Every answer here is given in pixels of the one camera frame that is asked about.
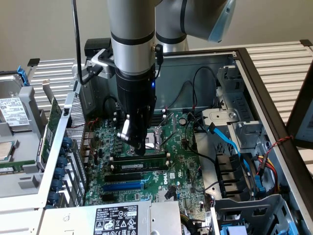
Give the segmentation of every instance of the motherboard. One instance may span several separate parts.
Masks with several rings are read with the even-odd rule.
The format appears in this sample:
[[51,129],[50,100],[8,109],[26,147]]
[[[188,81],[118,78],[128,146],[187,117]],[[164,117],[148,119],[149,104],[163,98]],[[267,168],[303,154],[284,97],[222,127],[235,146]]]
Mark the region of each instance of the motherboard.
[[109,120],[94,125],[86,133],[90,148],[86,166],[89,187],[85,206],[110,203],[178,201],[180,212],[190,218],[205,218],[204,193],[199,157],[192,153],[191,127],[185,127],[187,114],[174,112],[161,126],[148,130],[146,154],[117,139],[117,129]]

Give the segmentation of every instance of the circuit board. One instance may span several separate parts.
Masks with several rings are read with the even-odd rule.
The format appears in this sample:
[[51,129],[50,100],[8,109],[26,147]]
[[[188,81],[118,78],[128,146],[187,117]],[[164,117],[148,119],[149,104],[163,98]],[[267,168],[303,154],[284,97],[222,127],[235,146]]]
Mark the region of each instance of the circuit board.
[[57,100],[54,98],[51,105],[49,122],[45,129],[44,138],[42,141],[42,148],[40,151],[40,155],[45,162],[48,161],[48,157],[50,154],[51,146],[54,140],[55,132],[57,131],[58,124],[62,115],[62,110],[58,105]]
[[[182,117],[187,119],[186,114],[175,112],[173,118],[168,119],[162,127],[162,141],[174,132],[172,137],[162,146],[162,150],[170,154],[168,169],[140,172],[141,181],[144,182],[142,188],[110,192],[103,191],[103,186],[108,184],[105,177],[112,175],[110,154],[113,149],[117,149],[120,155],[125,156],[130,147],[117,140],[117,130],[107,121],[99,122],[92,131],[99,137],[95,148],[98,152],[101,149],[102,154],[99,156],[97,164],[92,157],[89,158],[87,167],[89,187],[86,193],[85,206],[147,200],[160,202],[165,200],[164,194],[168,189],[175,186],[180,212],[193,219],[204,219],[205,210],[200,208],[200,202],[205,202],[204,194],[195,191],[195,188],[203,188],[202,178],[195,178],[195,188],[191,185],[191,179],[194,178],[200,166],[199,157],[191,151],[185,150],[182,146],[182,140],[185,138],[185,127],[179,126],[178,121],[176,121]],[[188,128],[187,139],[191,140],[191,134],[191,128]],[[111,200],[102,200],[106,196],[110,196]]]

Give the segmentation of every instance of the power supply label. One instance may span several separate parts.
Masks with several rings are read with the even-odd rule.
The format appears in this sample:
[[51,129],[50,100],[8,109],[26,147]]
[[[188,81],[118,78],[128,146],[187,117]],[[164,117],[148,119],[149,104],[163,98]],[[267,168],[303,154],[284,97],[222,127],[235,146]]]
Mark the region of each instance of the power supply label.
[[138,205],[98,208],[94,235],[137,235]]
[[0,110],[9,126],[29,125],[20,98],[0,99]]

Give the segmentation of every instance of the white wall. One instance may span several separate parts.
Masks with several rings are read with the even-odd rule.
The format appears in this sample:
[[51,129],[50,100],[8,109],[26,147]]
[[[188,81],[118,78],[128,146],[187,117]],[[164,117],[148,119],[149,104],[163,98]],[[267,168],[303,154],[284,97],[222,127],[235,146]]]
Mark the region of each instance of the white wall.
[[[70,0],[0,0],[0,70],[26,66],[30,58],[75,57]],[[109,37],[106,0],[77,0],[81,46]],[[229,32],[216,45],[189,38],[190,48],[313,42],[313,0],[237,0]]]

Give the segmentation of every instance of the blue pcie slot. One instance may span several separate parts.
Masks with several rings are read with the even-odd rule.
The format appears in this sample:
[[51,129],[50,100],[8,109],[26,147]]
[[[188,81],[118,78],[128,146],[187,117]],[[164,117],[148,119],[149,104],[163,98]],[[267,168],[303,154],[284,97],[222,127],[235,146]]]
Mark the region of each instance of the blue pcie slot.
[[143,189],[143,182],[127,182],[121,184],[103,185],[103,191],[118,191],[118,190],[130,190],[130,189]]

